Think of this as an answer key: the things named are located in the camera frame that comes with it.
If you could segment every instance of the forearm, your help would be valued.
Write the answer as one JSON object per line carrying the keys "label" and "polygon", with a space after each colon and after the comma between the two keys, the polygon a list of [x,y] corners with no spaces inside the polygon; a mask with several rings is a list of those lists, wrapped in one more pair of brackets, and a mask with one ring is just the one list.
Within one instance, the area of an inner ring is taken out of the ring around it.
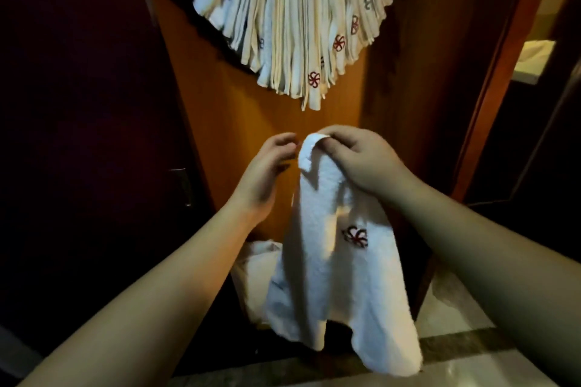
{"label": "forearm", "polygon": [[22,386],[164,385],[253,228],[232,203],[91,318]]}
{"label": "forearm", "polygon": [[410,187],[401,211],[493,321],[550,373],[581,382],[581,266],[419,181]]}

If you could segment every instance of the hanging towel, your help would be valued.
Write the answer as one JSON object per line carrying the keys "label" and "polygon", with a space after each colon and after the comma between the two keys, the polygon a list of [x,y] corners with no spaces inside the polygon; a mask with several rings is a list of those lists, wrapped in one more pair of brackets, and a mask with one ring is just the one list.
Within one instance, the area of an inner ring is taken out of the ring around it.
{"label": "hanging towel", "polygon": [[268,320],[280,336],[314,350],[324,347],[327,320],[346,324],[368,369],[413,375],[422,356],[392,227],[379,202],[316,147],[325,137],[309,135],[299,153],[299,189],[268,288]]}

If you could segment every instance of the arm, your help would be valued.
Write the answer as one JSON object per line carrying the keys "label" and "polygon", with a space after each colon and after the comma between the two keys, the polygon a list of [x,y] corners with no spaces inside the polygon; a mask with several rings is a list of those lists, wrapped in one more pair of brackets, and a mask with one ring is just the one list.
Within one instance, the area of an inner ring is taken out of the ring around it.
{"label": "arm", "polygon": [[250,231],[270,213],[294,134],[264,143],[228,203],[50,354],[22,387],[165,385]]}
{"label": "arm", "polygon": [[581,385],[581,265],[471,211],[415,177],[379,135],[320,131],[359,187],[396,207],[523,353]]}

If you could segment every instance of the left hand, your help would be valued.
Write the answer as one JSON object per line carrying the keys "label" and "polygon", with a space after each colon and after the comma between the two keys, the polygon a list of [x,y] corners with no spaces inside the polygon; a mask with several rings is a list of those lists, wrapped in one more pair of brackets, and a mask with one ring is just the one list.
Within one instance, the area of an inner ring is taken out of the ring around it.
{"label": "left hand", "polygon": [[272,211],[276,179],[289,167],[282,162],[294,159],[297,147],[294,133],[270,137],[242,175],[230,200],[241,210],[248,211],[255,225],[264,221]]}

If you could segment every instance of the hand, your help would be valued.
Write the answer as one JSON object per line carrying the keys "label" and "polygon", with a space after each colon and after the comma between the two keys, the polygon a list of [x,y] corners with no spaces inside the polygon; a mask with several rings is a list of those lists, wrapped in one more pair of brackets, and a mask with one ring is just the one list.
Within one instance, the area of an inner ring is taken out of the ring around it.
{"label": "hand", "polygon": [[287,170],[283,161],[296,157],[296,134],[281,133],[267,139],[258,154],[248,164],[230,200],[248,211],[254,225],[272,211],[278,175]]}
{"label": "hand", "polygon": [[330,126],[319,133],[321,148],[341,167],[355,185],[380,200],[399,206],[417,183],[421,183],[381,136],[371,130]]}

